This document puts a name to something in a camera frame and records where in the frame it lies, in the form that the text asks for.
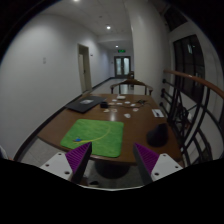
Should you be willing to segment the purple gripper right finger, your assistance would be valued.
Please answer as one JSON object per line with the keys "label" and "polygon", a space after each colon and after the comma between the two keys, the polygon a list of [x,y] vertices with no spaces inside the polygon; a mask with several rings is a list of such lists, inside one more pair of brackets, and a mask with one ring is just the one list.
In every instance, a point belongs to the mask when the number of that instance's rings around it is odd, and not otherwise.
{"label": "purple gripper right finger", "polygon": [[133,154],[144,185],[150,184],[182,169],[168,154],[157,154],[138,143],[133,145]]}

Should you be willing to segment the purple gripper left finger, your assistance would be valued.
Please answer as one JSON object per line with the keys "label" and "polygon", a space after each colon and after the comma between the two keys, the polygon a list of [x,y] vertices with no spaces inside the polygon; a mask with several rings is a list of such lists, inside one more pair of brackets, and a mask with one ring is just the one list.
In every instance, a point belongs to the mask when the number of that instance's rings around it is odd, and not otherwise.
{"label": "purple gripper left finger", "polygon": [[83,178],[91,153],[92,143],[88,142],[67,153],[56,153],[41,166],[41,169],[79,184]]}

